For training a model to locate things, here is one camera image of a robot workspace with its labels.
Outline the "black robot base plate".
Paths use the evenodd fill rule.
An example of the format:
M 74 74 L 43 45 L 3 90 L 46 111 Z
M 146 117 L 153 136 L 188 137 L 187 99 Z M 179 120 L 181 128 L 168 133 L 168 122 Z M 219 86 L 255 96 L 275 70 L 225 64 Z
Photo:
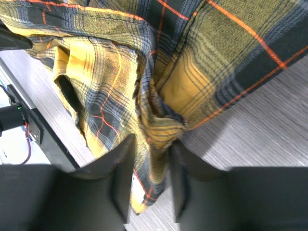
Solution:
M 0 61 L 0 75 L 8 80 L 7 87 L 1 86 L 10 105 L 21 106 L 25 113 L 25 125 L 32 140 L 41 148 L 49 162 L 65 172 L 79 169 L 69 150 L 53 131 L 44 116 L 31 101 L 3 60 Z

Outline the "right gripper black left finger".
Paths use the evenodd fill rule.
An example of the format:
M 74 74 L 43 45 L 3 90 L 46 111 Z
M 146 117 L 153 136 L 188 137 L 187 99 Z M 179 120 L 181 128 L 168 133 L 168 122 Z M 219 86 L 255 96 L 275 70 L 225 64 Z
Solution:
M 128 221 L 135 135 L 75 172 L 1 165 L 3 231 L 122 231 Z

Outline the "yellow plaid long sleeve shirt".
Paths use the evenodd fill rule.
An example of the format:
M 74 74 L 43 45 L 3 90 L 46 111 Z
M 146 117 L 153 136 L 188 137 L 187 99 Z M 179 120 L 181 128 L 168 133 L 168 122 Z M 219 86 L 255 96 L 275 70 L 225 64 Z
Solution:
M 135 213 L 163 192 L 174 140 L 308 52 L 305 0 L 3 0 L 0 19 L 95 157 L 135 134 Z

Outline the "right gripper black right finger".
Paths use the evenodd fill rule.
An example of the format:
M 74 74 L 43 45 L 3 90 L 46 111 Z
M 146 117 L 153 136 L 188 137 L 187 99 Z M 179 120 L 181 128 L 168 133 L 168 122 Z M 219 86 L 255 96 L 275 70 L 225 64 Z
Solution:
M 306 167 L 217 169 L 181 142 L 169 149 L 175 221 L 182 231 L 305 231 Z

